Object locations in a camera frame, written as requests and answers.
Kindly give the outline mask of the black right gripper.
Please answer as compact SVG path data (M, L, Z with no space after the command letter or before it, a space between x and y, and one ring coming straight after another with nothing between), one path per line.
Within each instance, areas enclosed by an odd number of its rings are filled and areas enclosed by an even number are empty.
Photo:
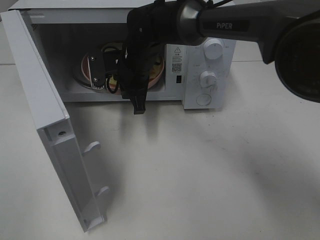
M122 45L117 81L122 98L131 101L134 115L142 115L146 111L150 70L159 54L159 42L127 40Z

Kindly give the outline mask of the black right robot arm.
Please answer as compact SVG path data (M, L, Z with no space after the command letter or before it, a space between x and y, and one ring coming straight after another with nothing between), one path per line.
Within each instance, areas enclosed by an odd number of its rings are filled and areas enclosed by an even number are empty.
M127 15L128 35L117 82L136 115L146 110L149 71L166 44L197 46L206 38L255 42L294 95L320 100L320 3L270 0L230 5L203 0L156 0Z

